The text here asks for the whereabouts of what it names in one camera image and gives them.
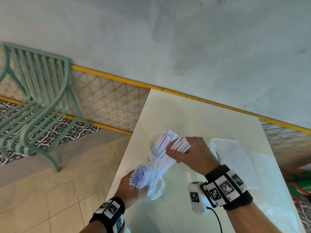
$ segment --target hand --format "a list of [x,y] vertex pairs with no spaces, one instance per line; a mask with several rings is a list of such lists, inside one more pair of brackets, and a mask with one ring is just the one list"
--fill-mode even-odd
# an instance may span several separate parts
[[191,148],[186,154],[170,149],[176,140],[172,141],[167,146],[166,154],[171,158],[176,159],[177,163],[183,162],[189,168],[204,176],[221,165],[202,137],[186,138],[191,144]]
[[147,195],[149,190],[148,186],[146,186],[144,189],[136,189],[130,185],[130,177],[133,171],[122,177],[119,187],[114,195],[114,197],[119,197],[122,199],[125,205],[125,209],[131,207],[138,199]]

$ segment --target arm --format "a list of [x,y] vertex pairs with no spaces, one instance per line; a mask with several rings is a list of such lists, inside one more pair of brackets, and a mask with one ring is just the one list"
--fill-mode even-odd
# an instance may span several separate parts
[[[191,144],[188,153],[184,154],[170,150],[174,144],[173,141],[166,148],[166,154],[176,159],[177,163],[183,162],[203,176],[221,165],[211,153],[203,138],[187,137],[187,140]],[[278,228],[269,221],[254,203],[229,210],[227,215],[236,233],[280,233]]]
[[[114,195],[114,197],[119,197],[123,201],[125,209],[131,207],[141,197],[144,197],[149,190],[148,186],[144,189],[135,189],[132,185],[130,185],[129,180],[133,171],[129,172],[121,179],[119,187]],[[107,230],[100,221],[93,221],[89,223],[80,233],[107,233]]]

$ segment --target person's left hand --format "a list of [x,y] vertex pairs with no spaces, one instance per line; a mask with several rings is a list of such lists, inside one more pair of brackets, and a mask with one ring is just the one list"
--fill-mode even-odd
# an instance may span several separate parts
[[138,199],[147,195],[149,190],[149,186],[146,186],[144,189],[136,189],[134,186],[130,185],[130,177],[133,172],[134,170],[122,177],[114,195],[114,197],[122,199],[125,209],[131,207]]

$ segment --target person's right hand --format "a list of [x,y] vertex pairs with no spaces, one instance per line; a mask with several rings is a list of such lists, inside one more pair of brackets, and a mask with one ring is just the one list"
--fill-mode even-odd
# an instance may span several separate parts
[[167,146],[166,154],[171,158],[176,159],[177,163],[183,162],[189,168],[204,176],[221,165],[202,137],[186,138],[191,144],[191,148],[186,154],[170,149],[176,140],[172,141]]

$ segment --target forearm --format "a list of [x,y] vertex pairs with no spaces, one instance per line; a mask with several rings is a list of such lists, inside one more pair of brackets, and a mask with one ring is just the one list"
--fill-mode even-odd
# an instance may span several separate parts
[[227,215],[236,233],[281,233],[254,203],[229,210]]
[[107,233],[103,223],[100,221],[93,221],[88,224],[80,233]]

